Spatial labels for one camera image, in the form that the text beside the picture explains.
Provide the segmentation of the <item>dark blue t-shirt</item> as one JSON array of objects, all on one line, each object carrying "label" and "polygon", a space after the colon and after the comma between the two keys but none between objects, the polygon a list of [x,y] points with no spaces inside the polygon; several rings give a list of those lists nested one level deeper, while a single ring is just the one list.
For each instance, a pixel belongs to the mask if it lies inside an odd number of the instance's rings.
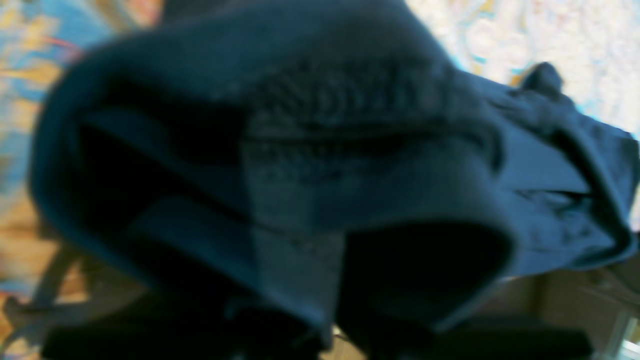
[{"label": "dark blue t-shirt", "polygon": [[550,63],[463,71],[402,0],[190,5],[69,67],[29,187],[66,241],[233,319],[441,332],[635,255],[638,143]]}]

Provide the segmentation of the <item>patterned tablecloth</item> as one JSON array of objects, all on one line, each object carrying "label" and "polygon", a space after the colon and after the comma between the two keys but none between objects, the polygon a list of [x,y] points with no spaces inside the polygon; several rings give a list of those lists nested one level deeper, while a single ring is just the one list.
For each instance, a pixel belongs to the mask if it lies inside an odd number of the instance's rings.
[{"label": "patterned tablecloth", "polygon": [[[467,71],[515,85],[552,63],[581,110],[639,134],[637,0],[410,0]],[[41,101],[96,43],[148,27],[167,0],[1,2],[1,303],[32,300],[57,244],[40,233],[25,192],[26,153]],[[639,358],[639,260],[589,273],[512,278],[493,304],[585,328],[598,360]]]}]

